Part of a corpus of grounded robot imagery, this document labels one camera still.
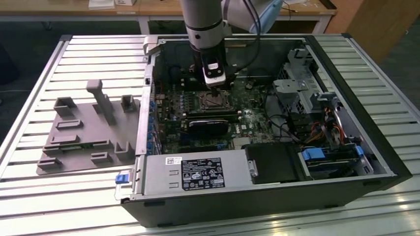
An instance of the floor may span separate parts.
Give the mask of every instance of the floor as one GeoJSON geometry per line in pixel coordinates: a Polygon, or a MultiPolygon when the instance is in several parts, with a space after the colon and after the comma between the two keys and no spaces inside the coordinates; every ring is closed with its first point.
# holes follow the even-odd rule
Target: floor
{"type": "MultiPolygon", "coordinates": [[[[185,33],[180,23],[150,24],[152,33],[185,33]]],[[[64,34],[138,34],[136,22],[54,22],[45,31],[41,23],[0,23],[0,44],[14,62],[20,78],[0,86],[0,142],[6,136],[49,55],[64,34]]],[[[393,82],[420,108],[420,18],[380,65],[393,82]]]]}

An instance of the metal slatted table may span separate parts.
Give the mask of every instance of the metal slatted table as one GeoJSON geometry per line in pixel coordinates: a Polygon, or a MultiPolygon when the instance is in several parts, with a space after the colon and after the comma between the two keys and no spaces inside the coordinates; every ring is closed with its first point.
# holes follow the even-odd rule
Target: metal slatted table
{"type": "MultiPolygon", "coordinates": [[[[141,227],[118,206],[114,176],[130,166],[37,176],[36,162],[54,118],[53,101],[92,102],[88,79],[112,100],[141,99],[142,35],[73,36],[53,51],[0,147],[0,235],[412,235],[420,230],[420,115],[352,39],[316,36],[413,177],[344,207],[192,224],[141,227]]],[[[320,72],[325,86],[332,85],[320,72]]]]}

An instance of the metal bracket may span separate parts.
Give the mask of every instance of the metal bracket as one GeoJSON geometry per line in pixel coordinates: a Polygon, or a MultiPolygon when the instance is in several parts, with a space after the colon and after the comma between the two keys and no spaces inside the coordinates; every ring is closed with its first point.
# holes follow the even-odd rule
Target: metal bracket
{"type": "Polygon", "coordinates": [[[158,49],[158,36],[157,35],[145,36],[144,41],[142,41],[144,55],[149,56],[158,50],[160,50],[158,49]]]}
{"type": "Polygon", "coordinates": [[[300,92],[308,90],[306,83],[296,80],[274,80],[276,91],[281,93],[300,92]]]}
{"type": "Polygon", "coordinates": [[[252,177],[257,177],[257,169],[256,169],[256,163],[254,160],[248,160],[248,168],[249,168],[249,174],[252,177]]]}

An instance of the black cable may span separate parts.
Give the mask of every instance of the black cable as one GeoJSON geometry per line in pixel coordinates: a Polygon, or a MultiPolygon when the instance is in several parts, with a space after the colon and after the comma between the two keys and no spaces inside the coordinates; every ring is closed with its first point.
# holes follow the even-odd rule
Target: black cable
{"type": "Polygon", "coordinates": [[[292,20],[292,10],[290,10],[290,5],[284,1],[284,3],[288,5],[288,11],[289,11],[289,21],[292,20]]]}
{"type": "Polygon", "coordinates": [[[254,6],[253,6],[253,4],[252,4],[249,1],[246,2],[246,0],[242,0],[242,2],[244,2],[244,5],[245,5],[245,7],[246,7],[248,13],[249,13],[249,15],[250,15],[250,17],[252,17],[253,24],[256,25],[256,39],[254,39],[254,41],[253,41],[253,42],[256,42],[256,53],[254,53],[253,58],[248,61],[248,63],[246,63],[245,65],[242,65],[241,67],[237,68],[237,70],[236,70],[237,72],[241,71],[242,69],[245,69],[245,68],[253,63],[253,61],[256,60],[257,55],[258,55],[258,52],[260,52],[260,36],[261,36],[261,22],[260,22],[260,17],[258,17],[258,15],[257,15],[254,6]]]}
{"type": "Polygon", "coordinates": [[[265,106],[266,106],[268,91],[269,91],[269,85],[266,86],[266,92],[265,92],[264,102],[262,102],[264,115],[265,115],[265,117],[266,117],[266,120],[270,122],[270,124],[272,124],[273,126],[276,126],[276,127],[280,129],[280,136],[281,136],[281,131],[282,131],[282,132],[285,132],[285,133],[288,134],[289,138],[292,138],[296,143],[302,144],[302,145],[306,145],[306,143],[302,142],[302,141],[298,139],[298,137],[296,137],[296,135],[294,135],[290,131],[288,131],[285,128],[281,127],[281,125],[284,125],[284,124],[277,125],[277,124],[272,121],[270,117],[278,116],[278,115],[272,115],[270,117],[268,116],[268,114],[266,114],[266,108],[265,108],[265,106]]]}

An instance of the warning label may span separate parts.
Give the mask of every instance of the warning label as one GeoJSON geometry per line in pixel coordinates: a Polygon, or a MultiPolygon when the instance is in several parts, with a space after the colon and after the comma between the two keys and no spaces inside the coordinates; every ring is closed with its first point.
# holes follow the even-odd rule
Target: warning label
{"type": "Polygon", "coordinates": [[[184,160],[181,167],[182,189],[185,191],[224,187],[220,158],[184,160]]]}

